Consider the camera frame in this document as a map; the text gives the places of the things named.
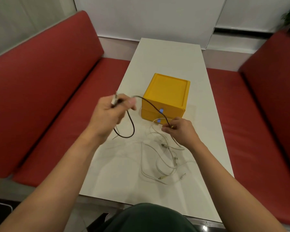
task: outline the yellow storage box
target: yellow storage box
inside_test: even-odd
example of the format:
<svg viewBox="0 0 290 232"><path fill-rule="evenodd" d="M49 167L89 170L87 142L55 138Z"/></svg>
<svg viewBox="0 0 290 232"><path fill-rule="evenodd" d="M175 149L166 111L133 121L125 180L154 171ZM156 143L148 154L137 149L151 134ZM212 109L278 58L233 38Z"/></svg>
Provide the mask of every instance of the yellow storage box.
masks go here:
<svg viewBox="0 0 290 232"><path fill-rule="evenodd" d="M174 119L182 117L186 110L189 87L190 81L155 73L143 97L167 118ZM142 118L154 121L163 118L163 115L147 101L142 100ZM166 120L156 122L165 124Z"/></svg>

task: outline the green shirt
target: green shirt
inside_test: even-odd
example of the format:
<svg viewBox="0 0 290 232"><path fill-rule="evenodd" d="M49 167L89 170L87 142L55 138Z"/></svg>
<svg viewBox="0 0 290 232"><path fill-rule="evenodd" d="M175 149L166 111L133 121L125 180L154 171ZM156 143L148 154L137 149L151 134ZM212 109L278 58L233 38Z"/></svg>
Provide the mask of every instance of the green shirt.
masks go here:
<svg viewBox="0 0 290 232"><path fill-rule="evenodd" d="M140 203L104 222L98 232L198 232L183 215L169 208Z"/></svg>

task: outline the table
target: table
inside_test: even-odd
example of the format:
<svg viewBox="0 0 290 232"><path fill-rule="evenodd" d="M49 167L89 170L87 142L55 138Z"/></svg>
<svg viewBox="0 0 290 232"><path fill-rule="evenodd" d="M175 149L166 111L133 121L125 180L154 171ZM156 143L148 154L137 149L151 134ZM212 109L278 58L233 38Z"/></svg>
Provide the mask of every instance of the table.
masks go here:
<svg viewBox="0 0 290 232"><path fill-rule="evenodd" d="M183 117L192 121L200 139L233 175L200 46L142 38L118 92L143 96L155 73L191 82ZM148 146L141 147L141 141L163 151L155 142L158 137L149 134L152 122L143 120L140 112L139 99L137 111L130 112L135 124L134 136L113 139L116 134L112 132L95 153L80 194L126 204L155 203L186 216L221 222L199 168L188 150L176 151L179 164L184 165L172 177L165 179L168 185L145 178L140 173L142 157L144 171L156 177L161 175L155 169L157 154ZM118 129L123 136L131 135L132 125L127 116ZM175 146L169 135L168 139L170 145Z"/></svg>

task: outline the person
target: person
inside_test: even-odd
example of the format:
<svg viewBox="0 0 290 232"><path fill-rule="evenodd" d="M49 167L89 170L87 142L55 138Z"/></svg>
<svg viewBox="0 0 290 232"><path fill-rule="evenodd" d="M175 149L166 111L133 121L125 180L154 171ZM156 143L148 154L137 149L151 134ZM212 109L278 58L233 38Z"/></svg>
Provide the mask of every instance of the person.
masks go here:
<svg viewBox="0 0 290 232"><path fill-rule="evenodd" d="M80 192L91 160L120 123L135 98L111 108L113 96L102 97L89 125L47 178L0 225L0 232L63 231ZM162 131L186 147L195 158L216 210L228 231L286 231L281 223L219 163L202 143L190 121L175 118ZM123 210L98 231L196 231L180 213L149 203Z"/></svg>

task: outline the black cable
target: black cable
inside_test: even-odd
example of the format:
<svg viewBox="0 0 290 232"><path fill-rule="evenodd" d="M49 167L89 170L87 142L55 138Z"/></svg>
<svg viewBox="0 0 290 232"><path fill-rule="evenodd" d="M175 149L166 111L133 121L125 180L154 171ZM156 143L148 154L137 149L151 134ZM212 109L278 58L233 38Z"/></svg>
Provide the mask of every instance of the black cable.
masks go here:
<svg viewBox="0 0 290 232"><path fill-rule="evenodd" d="M150 105L152 105L160 114L162 114L163 116L164 116L164 118L165 118L165 120L166 120L166 122L168 123L168 125L169 126L171 126L170 125L170 123L168 122L168 118L162 113L162 112L160 112L150 101L148 101L147 99L145 99L145 98L143 98L143 97L141 97L141 96L138 96L138 95L135 95L135 96L132 96L133 98L134 97L138 97L138 98L141 98L141 99L143 99L143 100L145 100L146 102L148 102ZM120 136L120 137L122 137L122 138L131 138L133 135L134 135L134 132L135 132L135 127L134 127L134 123L133 123L133 121L132 121L132 119L131 119L131 116L130 116L130 114L129 114L129 112L127 111L127 113L128 113L128 116L129 116L129 118L130 118L130 120L131 120L131 123L132 123L132 126L133 126L133 133L132 133L132 135L131 136L128 136L128 137L124 137L124 136L121 136L117 131L116 131L116 129L114 129L114 131L115 131L115 133L118 135L118 136Z"/></svg>

